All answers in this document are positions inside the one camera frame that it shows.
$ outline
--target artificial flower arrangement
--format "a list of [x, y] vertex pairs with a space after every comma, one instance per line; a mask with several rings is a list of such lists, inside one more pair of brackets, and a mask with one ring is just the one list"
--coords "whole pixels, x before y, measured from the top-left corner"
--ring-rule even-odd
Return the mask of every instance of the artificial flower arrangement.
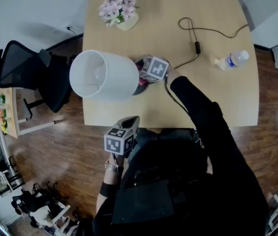
[[4, 110], [5, 109], [2, 109], [0, 108], [0, 126], [1, 126], [1, 129], [3, 131], [3, 133], [7, 133], [7, 121], [5, 119], [6, 117], [6, 112], [4, 114]]
[[5, 104], [5, 95], [3, 93], [0, 94], [0, 106]]
[[2, 129], [3, 133], [6, 134], [7, 133], [7, 122], [6, 122], [6, 120], [0, 121], [0, 126], [1, 126], [1, 129]]
[[105, 21], [106, 26], [124, 23], [131, 17], [135, 17], [136, 0], [105, 0], [99, 7], [99, 15]]

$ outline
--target dark hardwood floor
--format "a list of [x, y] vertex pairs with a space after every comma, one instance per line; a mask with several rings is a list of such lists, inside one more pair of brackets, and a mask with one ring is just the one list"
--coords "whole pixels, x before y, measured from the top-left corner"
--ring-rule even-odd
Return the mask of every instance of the dark hardwood floor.
[[[82, 40], [77, 40], [53, 52], [70, 56], [81, 50]], [[259, 124], [232, 128], [232, 134], [269, 201], [270, 193], [278, 190], [278, 69], [275, 69], [271, 53], [256, 50], [256, 54], [260, 83]], [[20, 90], [17, 97], [19, 101], [26, 97], [31, 102], [39, 95]], [[103, 151], [103, 134], [107, 128], [84, 126], [82, 99], [75, 93], [56, 114], [46, 105], [38, 106], [33, 119], [22, 126], [54, 119], [58, 120], [57, 125], [19, 139], [5, 136], [9, 152], [14, 155], [29, 187], [36, 181], [57, 181], [59, 191], [70, 197], [71, 206], [94, 215], [104, 162], [108, 158]]]

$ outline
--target wrist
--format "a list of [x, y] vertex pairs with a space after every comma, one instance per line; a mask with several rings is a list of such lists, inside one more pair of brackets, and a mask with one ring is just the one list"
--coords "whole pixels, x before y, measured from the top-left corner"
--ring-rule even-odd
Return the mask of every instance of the wrist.
[[[124, 166], [124, 157], [122, 155], [117, 155], [117, 154], [115, 154], [115, 156], [116, 156], [116, 159], [117, 159], [118, 166], [123, 167]], [[110, 153], [108, 162], [112, 165], [116, 165], [116, 162], [114, 160], [114, 157], [113, 157], [112, 153]]]
[[182, 76], [182, 74], [174, 69], [170, 69], [168, 71], [168, 77], [167, 77], [167, 84], [170, 86], [172, 82], [177, 79], [178, 77]]

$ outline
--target power cord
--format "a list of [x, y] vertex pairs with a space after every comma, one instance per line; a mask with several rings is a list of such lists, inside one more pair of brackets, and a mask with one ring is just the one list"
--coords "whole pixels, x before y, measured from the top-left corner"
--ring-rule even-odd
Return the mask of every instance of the power cord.
[[75, 32], [74, 32], [73, 30], [71, 30], [71, 27], [70, 27], [70, 26], [67, 27], [67, 30], [70, 30], [71, 32], [74, 33], [74, 35], [76, 35]]
[[[182, 25], [181, 25], [182, 20], [185, 20], [185, 19], [188, 20], [188, 28], [184, 28], [184, 27], [182, 27]], [[209, 29], [209, 28], [202, 28], [202, 27], [194, 27], [194, 26], [193, 26], [193, 21], [192, 21], [192, 19], [189, 18], [189, 17], [181, 18], [181, 19], [178, 21], [178, 26], [179, 26], [181, 29], [183, 29], [183, 30], [188, 30], [188, 31], [189, 31], [189, 37], [190, 37], [190, 41], [191, 41], [191, 42], [192, 42], [191, 30], [193, 31], [193, 35], [194, 35], [194, 38], [195, 38], [194, 45], [195, 45], [195, 49], [196, 49], [196, 56], [195, 56], [193, 59], [191, 59], [191, 60], [189, 60], [189, 61], [187, 61], [187, 62], [184, 62], [184, 63], [182, 63], [182, 64], [179, 64], [179, 65], [175, 66], [174, 69], [177, 69], [177, 68], [179, 68], [179, 67], [181, 67], [181, 66], [183, 66], [183, 65], [189, 64], [189, 63], [195, 61], [195, 60], [199, 57], [199, 55], [200, 55], [200, 53], [201, 53], [201, 47], [200, 47], [200, 43], [199, 43], [199, 41], [198, 41], [198, 39], [197, 39], [197, 35], [196, 35], [195, 30], [211, 30], [211, 31], [215, 31], [215, 32], [217, 32], [217, 33], [222, 34], [224, 37], [227, 37], [227, 38], [234, 38], [234, 37], [237, 36], [237, 34], [239, 33], [239, 31], [242, 30], [242, 29], [244, 29], [245, 27], [247, 27], [248, 24], [246, 24], [246, 25], [240, 27], [240, 28], [234, 33], [233, 36], [228, 36], [228, 35], [226, 35], [226, 34], [220, 32], [220, 31], [218, 31], [218, 30], [216, 30], [216, 29]], [[188, 110], [187, 110], [182, 104], [180, 104], [180, 103], [174, 98], [174, 96], [170, 93], [170, 91], [168, 90], [168, 88], [167, 88], [167, 75], [165, 76], [164, 86], [165, 86], [165, 91], [166, 91], [166, 92], [168, 93], [168, 95], [172, 98], [172, 100], [175, 101], [175, 102], [187, 113], [187, 115], [190, 116]]]
[[113, 154], [113, 158], [114, 158], [114, 162], [116, 164], [116, 167], [117, 167], [117, 177], [119, 178], [119, 164], [118, 164], [118, 161], [117, 161], [117, 157], [114, 153]]

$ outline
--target light wood tabletop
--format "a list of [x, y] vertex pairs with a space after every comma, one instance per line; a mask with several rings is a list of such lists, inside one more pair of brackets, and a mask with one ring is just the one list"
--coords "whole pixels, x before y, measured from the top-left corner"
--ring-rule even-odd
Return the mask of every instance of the light wood tabletop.
[[[129, 31], [107, 28], [98, 15], [104, 0], [89, 0], [83, 50], [95, 49], [136, 59], [151, 54], [169, 60], [173, 66], [195, 57], [189, 32], [178, 27], [178, 20], [190, 17], [195, 27], [219, 30], [233, 35], [247, 24], [238, 0], [137, 0], [139, 21]], [[249, 28], [229, 39], [217, 32], [196, 30], [201, 44], [199, 58], [178, 71], [187, 76], [212, 101], [216, 101], [229, 126], [257, 125], [259, 81], [254, 46]], [[213, 60], [233, 51], [247, 50], [244, 67], [218, 70]], [[189, 116], [169, 97], [164, 83], [149, 85], [141, 95], [127, 102], [83, 99], [86, 125], [112, 126], [119, 119], [140, 116], [141, 127], [194, 127]]]
[[5, 99], [7, 101], [7, 103], [5, 103], [2, 107], [0, 106], [0, 108], [2, 109], [9, 108], [11, 111], [11, 117], [10, 117], [11, 119], [7, 124], [8, 135], [18, 138], [20, 135], [25, 135], [27, 133], [34, 132], [36, 130], [55, 125], [55, 122], [51, 121], [45, 124], [35, 125], [30, 128], [20, 130], [19, 124], [27, 121], [27, 119], [18, 119], [17, 117], [16, 88], [2, 88], [2, 89], [0, 88], [0, 94], [4, 94]]
[[15, 122], [15, 111], [16, 109], [14, 109], [14, 106], [13, 106], [13, 89], [12, 88], [0, 88], [0, 94], [4, 94], [5, 96], [5, 99], [8, 100], [8, 104], [5, 104], [4, 106], [0, 107], [2, 109], [4, 108], [9, 108], [11, 110], [11, 122], [10, 124], [8, 124], [8, 127], [7, 127], [7, 133], [10, 135], [10, 136], [13, 136], [15, 138], [18, 138], [18, 134], [17, 134], [17, 127], [16, 125], [18, 125], [18, 123]]

